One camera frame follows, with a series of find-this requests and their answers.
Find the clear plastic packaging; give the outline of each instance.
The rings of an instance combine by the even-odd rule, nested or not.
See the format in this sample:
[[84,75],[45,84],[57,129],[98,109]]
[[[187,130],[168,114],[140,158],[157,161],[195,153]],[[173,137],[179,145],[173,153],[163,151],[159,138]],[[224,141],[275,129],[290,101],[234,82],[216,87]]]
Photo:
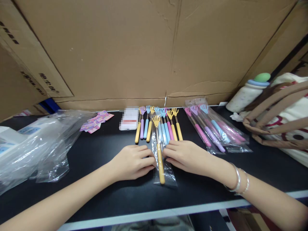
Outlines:
[[19,130],[27,139],[0,155],[0,195],[27,179],[57,182],[65,176],[69,171],[66,154],[81,134],[82,124],[95,115],[59,110]]
[[165,185],[168,187],[177,187],[175,176],[171,167],[171,163],[165,161],[162,157],[163,149],[166,147],[163,142],[163,134],[159,132],[158,125],[160,123],[161,117],[160,112],[157,111],[150,115],[152,120],[152,152],[156,159],[156,169],[154,172],[154,184]]
[[204,133],[210,137],[209,141],[214,143],[211,147],[214,149],[215,154],[221,154],[218,152],[223,153],[221,146],[228,152],[252,152],[246,145],[249,144],[249,136],[235,128],[211,109],[205,98],[187,100],[185,103],[192,112],[192,117],[203,129]]
[[203,143],[206,146],[206,150],[213,154],[224,154],[224,152],[221,152],[218,147],[213,143],[212,139],[209,137],[209,134],[207,131],[202,129],[202,125],[199,123],[199,119],[195,116],[195,114],[191,111],[190,107],[185,108],[185,112],[192,123],[192,125],[195,127],[197,133],[199,134],[200,138],[202,139]]

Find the wrist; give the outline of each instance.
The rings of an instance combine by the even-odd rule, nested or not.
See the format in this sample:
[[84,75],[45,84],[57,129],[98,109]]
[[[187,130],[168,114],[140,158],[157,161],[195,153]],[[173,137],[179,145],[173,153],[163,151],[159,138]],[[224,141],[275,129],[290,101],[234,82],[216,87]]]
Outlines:
[[100,178],[103,181],[106,181],[109,185],[119,181],[118,176],[116,174],[116,169],[112,166],[110,162],[100,167],[98,169],[98,172]]
[[211,178],[224,184],[228,188],[235,188],[237,184],[237,174],[233,165],[229,162],[215,157],[215,161],[211,165]]

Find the bangle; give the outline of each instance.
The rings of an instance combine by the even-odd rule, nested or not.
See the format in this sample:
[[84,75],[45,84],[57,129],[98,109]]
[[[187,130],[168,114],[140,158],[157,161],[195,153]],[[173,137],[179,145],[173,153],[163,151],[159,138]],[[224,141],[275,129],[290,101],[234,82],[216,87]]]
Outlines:
[[249,188],[249,178],[248,178],[248,175],[247,175],[247,172],[245,172],[244,170],[242,170],[244,173],[245,173],[245,175],[246,175],[246,178],[247,178],[247,185],[246,185],[246,188],[245,188],[245,190],[243,191],[243,192],[241,192],[241,193],[238,193],[238,195],[243,195],[247,190],[248,190],[248,188]]
[[228,188],[227,186],[225,186],[230,192],[235,192],[235,191],[237,191],[239,188],[240,188],[240,185],[241,185],[241,177],[240,177],[240,174],[239,174],[239,172],[238,172],[238,169],[237,169],[237,167],[234,165],[234,164],[232,164],[233,165],[233,167],[235,168],[235,171],[236,171],[236,175],[237,175],[237,185],[236,185],[236,187],[235,187],[235,189],[230,189],[230,188]]

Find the bag handle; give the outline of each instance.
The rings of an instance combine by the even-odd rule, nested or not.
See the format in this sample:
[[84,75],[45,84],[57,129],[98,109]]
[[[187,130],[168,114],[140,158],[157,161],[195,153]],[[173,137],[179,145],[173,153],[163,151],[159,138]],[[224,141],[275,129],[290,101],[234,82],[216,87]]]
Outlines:
[[[263,140],[258,135],[272,135],[290,132],[296,129],[301,129],[308,126],[308,117],[301,118],[283,124],[281,126],[272,128],[268,131],[261,128],[266,125],[271,119],[277,116],[285,108],[297,102],[308,93],[308,81],[289,86],[285,89],[270,96],[267,100],[259,104],[252,110],[247,117],[244,118],[243,124],[247,130],[252,132],[252,137],[260,144],[276,148],[287,149],[306,149],[308,147],[308,140],[294,140],[294,141],[269,141]],[[268,109],[271,105],[278,102],[273,106],[260,121],[256,123],[255,127],[250,125],[250,122],[258,117],[263,111]]]
[[308,88],[308,81],[304,81],[302,83],[297,83],[287,88],[284,88],[275,94],[271,95],[267,100],[260,103],[255,109],[253,109],[245,118],[244,120],[248,120],[250,123],[255,118],[257,118],[262,112],[272,106],[274,103],[278,102],[279,100],[283,99],[285,96],[288,96],[294,92],[298,92],[301,90],[305,90]]

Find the table edge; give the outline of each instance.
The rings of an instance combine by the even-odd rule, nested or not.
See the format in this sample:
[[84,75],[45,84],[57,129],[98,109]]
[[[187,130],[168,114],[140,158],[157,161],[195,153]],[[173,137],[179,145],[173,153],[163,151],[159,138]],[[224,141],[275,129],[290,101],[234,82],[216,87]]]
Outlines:
[[[299,199],[308,197],[308,190],[302,191],[294,191],[288,192],[289,196]],[[123,223],[131,223],[143,220],[151,220],[151,219],[158,219],[170,216],[180,216],[185,214],[192,214],[192,213],[199,213],[199,212],[209,212],[219,209],[229,209],[234,207],[241,207],[250,205],[248,201],[245,199],[238,199],[232,201],[223,201],[223,202],[215,202],[215,203],[208,203],[208,204],[201,204],[201,205],[193,205],[187,207],[180,207],[174,209],[166,209],[166,210],[158,210],[158,211],[151,211],[151,212],[144,212],[144,213],[135,213],[130,215],[122,215],[116,217],[109,217],[109,218],[99,218],[99,219],[92,219],[92,220],[84,220],[84,221],[76,221],[65,223],[62,225],[58,231],[70,231],[70,230],[78,230],[78,229],[86,229],[86,228],[96,228],[102,226],[110,226],[116,224],[123,224]]]

